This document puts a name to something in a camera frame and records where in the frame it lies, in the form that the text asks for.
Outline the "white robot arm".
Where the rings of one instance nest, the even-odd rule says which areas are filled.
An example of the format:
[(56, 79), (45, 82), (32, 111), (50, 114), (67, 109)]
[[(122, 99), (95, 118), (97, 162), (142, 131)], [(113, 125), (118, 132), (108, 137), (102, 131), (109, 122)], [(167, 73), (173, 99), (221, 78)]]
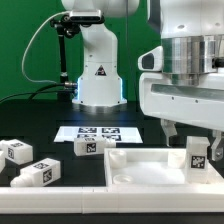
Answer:
[[(117, 38), (106, 18), (134, 14), (140, 0), (61, 0), (84, 39), (84, 71), (74, 102), (91, 109), (123, 101)], [(160, 45), (138, 58), (142, 112), (165, 135), (176, 123), (212, 131), (211, 159), (224, 158), (224, 0), (147, 0), (148, 23)]]

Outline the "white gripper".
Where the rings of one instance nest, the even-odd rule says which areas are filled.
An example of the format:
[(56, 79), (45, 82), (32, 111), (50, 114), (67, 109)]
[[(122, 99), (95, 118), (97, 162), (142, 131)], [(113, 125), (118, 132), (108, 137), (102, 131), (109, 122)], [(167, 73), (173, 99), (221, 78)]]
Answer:
[(142, 112), (161, 118), (166, 145), (177, 136), (176, 122), (214, 130), (212, 160), (224, 156), (224, 74), (201, 75), (199, 85), (177, 86), (162, 73), (143, 73), (139, 81)]

